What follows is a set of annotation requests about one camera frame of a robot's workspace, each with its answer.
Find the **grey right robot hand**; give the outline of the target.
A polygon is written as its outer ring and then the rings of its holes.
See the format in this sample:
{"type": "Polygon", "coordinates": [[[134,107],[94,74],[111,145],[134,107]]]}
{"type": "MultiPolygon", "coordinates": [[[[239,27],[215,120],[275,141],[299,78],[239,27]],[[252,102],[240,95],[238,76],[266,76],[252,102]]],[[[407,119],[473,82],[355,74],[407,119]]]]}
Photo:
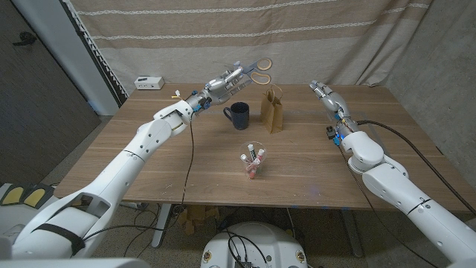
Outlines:
{"type": "Polygon", "coordinates": [[[324,105],[328,115],[335,121],[337,133],[340,137],[358,132],[358,124],[351,118],[350,109],[346,101],[334,92],[328,85],[313,80],[309,87],[324,105]]]}

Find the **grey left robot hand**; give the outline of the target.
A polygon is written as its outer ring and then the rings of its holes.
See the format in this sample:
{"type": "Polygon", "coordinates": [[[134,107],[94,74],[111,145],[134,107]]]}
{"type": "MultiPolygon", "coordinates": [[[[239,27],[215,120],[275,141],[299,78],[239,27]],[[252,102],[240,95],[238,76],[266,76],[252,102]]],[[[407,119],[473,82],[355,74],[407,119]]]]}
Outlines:
{"type": "Polygon", "coordinates": [[[185,101],[195,112],[225,103],[232,95],[251,84],[251,80],[239,84],[244,77],[242,71],[243,67],[233,71],[226,70],[220,76],[206,83],[203,90],[192,94],[185,101]]]}

